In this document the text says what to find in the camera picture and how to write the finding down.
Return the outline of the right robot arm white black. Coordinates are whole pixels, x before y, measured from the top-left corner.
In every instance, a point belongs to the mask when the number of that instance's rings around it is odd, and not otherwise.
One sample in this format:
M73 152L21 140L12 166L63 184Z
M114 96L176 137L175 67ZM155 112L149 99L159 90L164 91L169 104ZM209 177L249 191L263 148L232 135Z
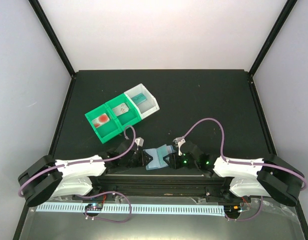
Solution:
M224 178L221 196L231 202L237 197L270 197L294 207L307 184L305 176L275 154L240 159L204 153L190 141L180 141L163 161L172 169L196 168L207 178Z

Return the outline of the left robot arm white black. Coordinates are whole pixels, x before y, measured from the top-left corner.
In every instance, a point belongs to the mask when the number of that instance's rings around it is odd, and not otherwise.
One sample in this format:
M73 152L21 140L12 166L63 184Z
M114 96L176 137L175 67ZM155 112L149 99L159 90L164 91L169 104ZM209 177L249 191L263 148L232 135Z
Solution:
M153 157L143 150L142 145L141 138L137 138L135 143L126 140L117 148L73 160L56 160L51 155L45 155L18 177L18 193L28 207L36 207L51 198L66 195L97 199L101 187L91 182L91 177L99 177L116 168L147 166Z

